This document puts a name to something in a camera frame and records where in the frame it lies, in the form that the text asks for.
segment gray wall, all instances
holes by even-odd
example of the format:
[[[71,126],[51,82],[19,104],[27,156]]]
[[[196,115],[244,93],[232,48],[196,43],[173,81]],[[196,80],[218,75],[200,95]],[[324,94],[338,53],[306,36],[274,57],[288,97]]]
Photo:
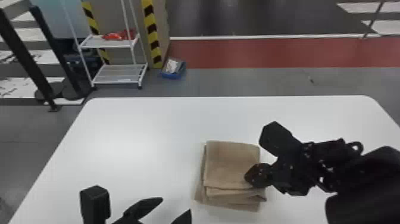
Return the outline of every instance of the gray wall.
[[[88,23],[80,0],[30,0],[33,5],[37,5],[42,10],[43,16],[56,38],[72,38],[61,1],[64,1],[67,6],[78,37],[86,37],[89,33]]]

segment beige towel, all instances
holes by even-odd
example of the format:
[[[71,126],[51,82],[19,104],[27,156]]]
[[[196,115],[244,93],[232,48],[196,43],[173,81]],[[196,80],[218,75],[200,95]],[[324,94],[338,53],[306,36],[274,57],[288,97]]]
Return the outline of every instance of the beige towel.
[[[255,189],[244,174],[260,162],[257,146],[209,141],[206,144],[200,184],[195,200],[213,206],[257,211],[266,201],[264,189]]]

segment red object on shelf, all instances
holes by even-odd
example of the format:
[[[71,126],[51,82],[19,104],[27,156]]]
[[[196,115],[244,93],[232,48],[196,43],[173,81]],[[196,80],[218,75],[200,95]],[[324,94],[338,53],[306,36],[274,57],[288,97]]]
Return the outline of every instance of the red object on shelf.
[[[135,29],[129,29],[129,34],[130,38],[134,39],[136,36],[136,30]],[[106,35],[103,35],[103,39],[107,41],[122,41],[122,40],[129,40],[128,32],[126,29],[119,33],[107,33]]]
[[[119,33],[124,40],[129,40],[128,32],[124,29],[122,32]],[[129,29],[130,38],[133,40],[136,36],[135,29]]]
[[[122,41],[123,38],[121,34],[119,33],[108,33],[106,35],[103,35],[103,39],[107,41]]]

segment shelf rack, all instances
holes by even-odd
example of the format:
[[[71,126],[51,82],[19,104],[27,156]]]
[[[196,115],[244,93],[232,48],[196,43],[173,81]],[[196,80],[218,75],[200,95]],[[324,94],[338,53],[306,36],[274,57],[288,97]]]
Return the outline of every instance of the shelf rack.
[[[135,22],[135,28],[136,28],[136,32],[137,32],[135,37],[132,37],[130,35],[130,32],[127,32],[128,40],[106,41],[105,39],[102,38],[102,35],[90,34],[80,44],[78,42],[76,32],[75,32],[73,24],[71,22],[70,15],[65,6],[65,1],[66,0],[61,0],[61,4],[62,4],[64,13],[65,13],[65,16],[67,18],[67,21],[70,25],[71,32],[74,36],[75,43],[78,46],[78,51],[79,51],[80,57],[82,58],[82,63],[85,68],[87,78],[89,79],[91,86],[94,88],[95,84],[137,83],[137,87],[139,89],[142,89],[142,81],[143,81],[143,78],[144,78],[147,68],[148,68],[148,62],[147,62],[146,52],[143,47],[143,42],[140,39],[138,23],[136,20],[135,11],[133,9],[132,0],[128,0],[128,1],[129,1],[130,10],[132,13],[133,21]],[[130,30],[129,25],[128,25],[126,6],[124,3],[124,0],[120,0],[120,2],[121,2],[121,9],[122,9],[122,13],[124,16],[124,23],[125,23],[126,30]],[[142,52],[143,52],[144,59],[145,59],[144,64],[136,63],[134,47],[138,42],[140,42],[140,45],[142,47]],[[85,58],[83,56],[83,49],[88,49],[88,48],[97,49],[98,53],[99,53],[100,48],[129,48],[131,56],[132,56],[132,64],[109,65],[109,64],[105,63],[103,58],[101,58],[103,65],[97,71],[97,74],[95,75],[95,77],[92,79],[89,69],[88,69],[88,66],[85,62]]]

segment gray floor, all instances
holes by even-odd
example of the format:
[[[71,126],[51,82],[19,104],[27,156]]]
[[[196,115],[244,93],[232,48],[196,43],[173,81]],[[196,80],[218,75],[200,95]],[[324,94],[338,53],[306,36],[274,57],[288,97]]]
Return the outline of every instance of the gray floor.
[[[363,94],[399,124],[399,73],[400,68],[193,69],[180,80],[167,80],[151,71],[141,91],[135,85],[99,86],[89,98]],[[16,211],[81,107],[65,106],[59,113],[47,109],[0,105],[0,197],[5,202],[0,223]]]

